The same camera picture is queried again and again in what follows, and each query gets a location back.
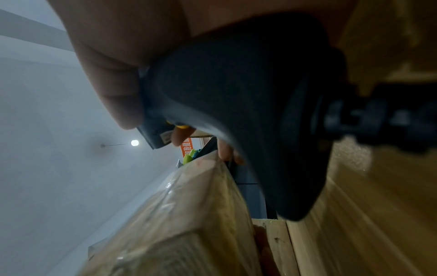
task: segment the power tool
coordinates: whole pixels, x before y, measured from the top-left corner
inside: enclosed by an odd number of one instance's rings
[[[196,37],[141,69],[138,130],[153,148],[189,125],[231,144],[266,201],[290,220],[320,194],[332,143],[424,152],[437,144],[436,84],[379,84],[359,97],[343,53],[302,13],[252,18]]]

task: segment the plastic wrap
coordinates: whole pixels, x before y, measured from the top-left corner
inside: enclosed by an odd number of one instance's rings
[[[247,206],[217,152],[172,173],[79,275],[261,275]]]

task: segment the ceiling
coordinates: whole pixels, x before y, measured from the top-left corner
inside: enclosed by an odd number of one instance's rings
[[[63,29],[44,0],[3,0],[0,9]],[[45,276],[180,157],[177,148],[152,151],[136,130],[119,129],[67,48],[0,33],[5,275]],[[139,146],[130,146],[134,139]]]

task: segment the wooden plank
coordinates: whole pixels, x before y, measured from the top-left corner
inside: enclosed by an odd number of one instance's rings
[[[252,219],[252,222],[254,225],[262,226],[266,229],[273,258],[281,275],[299,276],[295,252],[285,221]]]

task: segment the orange sign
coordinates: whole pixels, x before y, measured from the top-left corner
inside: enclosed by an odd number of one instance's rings
[[[193,149],[193,142],[191,141],[191,138],[185,139],[185,141],[181,145],[182,150],[182,158],[191,152]]]

